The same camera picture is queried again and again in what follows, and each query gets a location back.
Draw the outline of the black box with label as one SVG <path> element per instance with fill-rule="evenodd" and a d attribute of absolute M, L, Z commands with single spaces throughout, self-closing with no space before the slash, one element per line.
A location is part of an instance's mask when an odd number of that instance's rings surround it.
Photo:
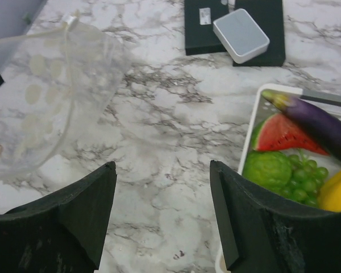
<path fill-rule="evenodd" d="M 184 1 L 185 53 L 187 56 L 226 50 L 213 31 L 213 21 L 228 13 L 227 1 Z"/>

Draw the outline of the yellow toy bell pepper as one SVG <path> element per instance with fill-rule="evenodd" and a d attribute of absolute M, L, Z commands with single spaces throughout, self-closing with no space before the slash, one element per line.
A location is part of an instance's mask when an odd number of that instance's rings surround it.
<path fill-rule="evenodd" d="M 341 171 L 321 187 L 318 203 L 323 210 L 341 212 Z"/>

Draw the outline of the white perforated plastic basket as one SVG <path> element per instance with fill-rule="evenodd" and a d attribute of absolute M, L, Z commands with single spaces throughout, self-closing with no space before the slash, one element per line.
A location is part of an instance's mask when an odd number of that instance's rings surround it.
<path fill-rule="evenodd" d="M 217 272 L 341 272 L 341 96 L 266 84 L 237 171 L 210 164 Z"/>

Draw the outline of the black flat box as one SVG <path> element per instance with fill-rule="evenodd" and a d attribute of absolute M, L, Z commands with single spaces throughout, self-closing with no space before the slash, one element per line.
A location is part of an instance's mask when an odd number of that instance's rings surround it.
<path fill-rule="evenodd" d="M 243 9 L 253 19 L 253 30 L 248 30 L 251 45 L 246 50 L 255 57 L 235 67 L 281 67 L 285 53 L 284 9 L 282 0 L 235 1 L 235 10 Z"/>

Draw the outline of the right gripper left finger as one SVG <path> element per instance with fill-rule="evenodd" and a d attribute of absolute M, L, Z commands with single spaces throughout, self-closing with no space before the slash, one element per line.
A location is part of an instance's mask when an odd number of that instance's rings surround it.
<path fill-rule="evenodd" d="M 0 272 L 99 269 L 117 182 L 116 165 L 0 214 Z"/>

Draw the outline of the purple toy eggplant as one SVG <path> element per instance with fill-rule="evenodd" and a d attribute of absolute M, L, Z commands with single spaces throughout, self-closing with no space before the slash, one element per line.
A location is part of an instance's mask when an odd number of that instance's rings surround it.
<path fill-rule="evenodd" d="M 341 121 L 298 97 L 265 90 L 261 95 L 341 162 Z"/>

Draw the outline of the clear polka dot zip bag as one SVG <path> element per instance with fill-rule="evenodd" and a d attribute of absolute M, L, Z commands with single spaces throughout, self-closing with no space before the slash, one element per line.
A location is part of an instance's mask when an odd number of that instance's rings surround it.
<path fill-rule="evenodd" d="M 67 17 L 0 39 L 0 180 L 30 173 L 95 123 L 129 69 L 115 37 Z"/>

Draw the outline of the toy watermelon slice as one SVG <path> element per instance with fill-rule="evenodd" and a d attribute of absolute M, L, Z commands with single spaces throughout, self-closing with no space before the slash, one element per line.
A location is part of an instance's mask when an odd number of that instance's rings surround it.
<path fill-rule="evenodd" d="M 250 146 L 255 151 L 302 148 L 320 155 L 328 155 L 317 142 L 281 113 L 271 115 L 253 129 Z"/>

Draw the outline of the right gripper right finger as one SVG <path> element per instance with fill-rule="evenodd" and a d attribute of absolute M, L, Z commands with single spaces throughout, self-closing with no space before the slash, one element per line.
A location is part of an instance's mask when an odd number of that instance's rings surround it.
<path fill-rule="evenodd" d="M 228 270 L 341 272 L 341 212 L 279 196 L 220 161 L 210 186 Z"/>

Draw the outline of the green toy citrus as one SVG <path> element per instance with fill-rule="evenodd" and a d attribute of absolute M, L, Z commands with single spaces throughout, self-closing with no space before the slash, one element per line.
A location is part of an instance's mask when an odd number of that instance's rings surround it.
<path fill-rule="evenodd" d="M 272 192 L 280 191 L 292 176 L 292 164 L 279 151 L 248 153 L 242 176 Z"/>

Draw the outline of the white grey small device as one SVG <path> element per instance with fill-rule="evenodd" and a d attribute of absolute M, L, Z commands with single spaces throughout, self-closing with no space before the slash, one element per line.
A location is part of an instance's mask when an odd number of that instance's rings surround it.
<path fill-rule="evenodd" d="M 237 9 L 213 21 L 213 31 L 237 64 L 267 51 L 269 37 L 245 9 Z"/>

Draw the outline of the green toy grapes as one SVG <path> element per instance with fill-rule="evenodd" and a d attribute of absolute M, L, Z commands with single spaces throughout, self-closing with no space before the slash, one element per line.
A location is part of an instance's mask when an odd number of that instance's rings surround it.
<path fill-rule="evenodd" d="M 298 149 L 297 154 L 288 155 L 288 159 L 292 165 L 292 176 L 279 194 L 300 204 L 318 208 L 319 192 L 329 175 L 328 169 L 319 166 L 301 149 Z"/>

